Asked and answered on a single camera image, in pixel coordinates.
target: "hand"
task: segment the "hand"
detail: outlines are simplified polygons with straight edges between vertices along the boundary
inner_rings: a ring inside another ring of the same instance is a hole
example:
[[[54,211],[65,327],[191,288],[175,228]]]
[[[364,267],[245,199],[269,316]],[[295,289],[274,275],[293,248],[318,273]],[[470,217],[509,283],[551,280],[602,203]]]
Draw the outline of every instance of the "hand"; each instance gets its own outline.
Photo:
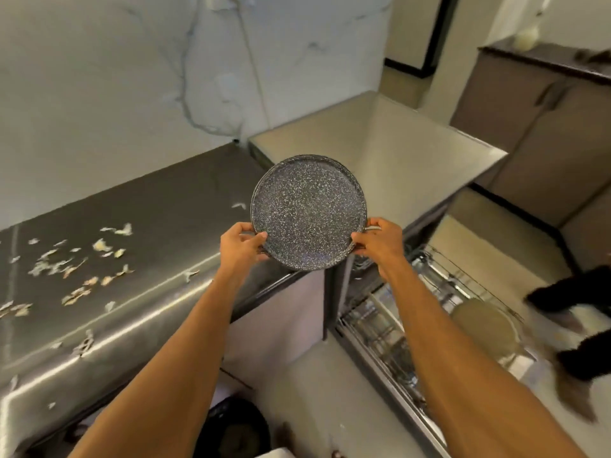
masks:
[[[246,279],[255,262],[267,259],[259,248],[267,239],[266,232],[253,236],[252,223],[238,222],[221,236],[221,268],[219,272],[236,277],[240,284]]]
[[[357,244],[355,254],[364,255],[376,262],[380,276],[388,281],[387,270],[393,266],[393,262],[405,260],[403,231],[399,225],[375,217],[367,220],[367,226],[378,226],[379,229],[354,232],[351,235]]]

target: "white marble backsplash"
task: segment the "white marble backsplash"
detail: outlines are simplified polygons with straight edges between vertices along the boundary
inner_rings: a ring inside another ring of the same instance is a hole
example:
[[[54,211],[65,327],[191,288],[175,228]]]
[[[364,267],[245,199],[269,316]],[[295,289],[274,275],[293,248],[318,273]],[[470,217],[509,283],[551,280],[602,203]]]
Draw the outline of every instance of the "white marble backsplash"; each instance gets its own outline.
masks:
[[[391,1],[3,0],[0,229],[377,89]]]

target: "dishwasher rack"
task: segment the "dishwasher rack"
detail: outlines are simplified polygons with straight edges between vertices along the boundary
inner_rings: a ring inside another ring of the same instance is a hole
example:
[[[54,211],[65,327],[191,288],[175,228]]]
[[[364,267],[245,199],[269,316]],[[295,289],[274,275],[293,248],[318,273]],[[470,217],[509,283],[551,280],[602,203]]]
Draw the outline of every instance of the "dishwasher rack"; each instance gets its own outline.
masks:
[[[508,315],[519,335],[521,348],[500,364],[526,385],[537,381],[543,362],[531,348],[529,332],[520,315],[434,247],[424,246],[406,257],[448,313],[462,302],[478,298]],[[349,290],[347,306],[339,320],[342,333],[357,346],[362,356],[369,358],[366,362],[382,377],[383,384],[392,391],[393,397],[431,440],[440,455],[449,456],[443,433],[432,420],[418,385],[390,286],[382,281],[377,271],[370,271],[368,278],[364,275],[358,279],[362,281],[354,282],[352,292]]]

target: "person's right arm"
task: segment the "person's right arm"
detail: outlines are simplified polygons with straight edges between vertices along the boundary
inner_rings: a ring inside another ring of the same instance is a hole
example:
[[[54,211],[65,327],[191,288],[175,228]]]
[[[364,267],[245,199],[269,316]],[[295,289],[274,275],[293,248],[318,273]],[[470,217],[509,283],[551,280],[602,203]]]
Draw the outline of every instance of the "person's right arm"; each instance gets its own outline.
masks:
[[[454,458],[585,458],[545,406],[458,328],[403,256],[401,228],[353,233],[390,283],[427,404]]]

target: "person's left hand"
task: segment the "person's left hand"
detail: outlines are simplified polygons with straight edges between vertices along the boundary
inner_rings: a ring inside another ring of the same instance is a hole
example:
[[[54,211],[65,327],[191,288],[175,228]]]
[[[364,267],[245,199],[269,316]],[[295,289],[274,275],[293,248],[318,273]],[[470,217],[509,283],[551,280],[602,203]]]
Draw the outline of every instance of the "person's left hand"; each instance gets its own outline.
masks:
[[[268,258],[259,251],[267,239],[267,233],[260,232],[253,236],[246,234],[249,231],[254,232],[252,223],[238,222],[221,236],[221,268],[219,271],[236,277],[240,284],[246,279],[250,267],[255,262]]]

